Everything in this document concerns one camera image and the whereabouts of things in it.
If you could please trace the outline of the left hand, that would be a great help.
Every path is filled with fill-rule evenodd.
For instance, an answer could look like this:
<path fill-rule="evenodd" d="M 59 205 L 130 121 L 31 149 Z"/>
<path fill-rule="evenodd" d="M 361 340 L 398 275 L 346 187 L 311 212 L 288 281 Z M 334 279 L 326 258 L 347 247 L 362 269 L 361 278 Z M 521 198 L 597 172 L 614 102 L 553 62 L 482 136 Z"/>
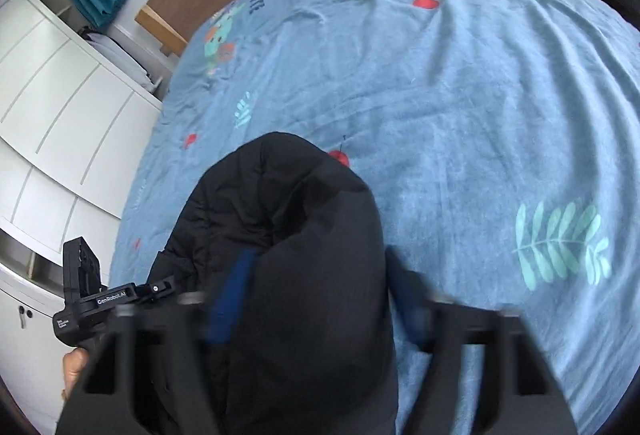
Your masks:
<path fill-rule="evenodd" d="M 62 390 L 62 397 L 64 400 L 70 398 L 70 393 L 75 386 L 81 371 L 85 368 L 89 360 L 89 353 L 82 347 L 76 347 L 73 351 L 69 351 L 63 356 L 62 370 L 64 389 Z"/>

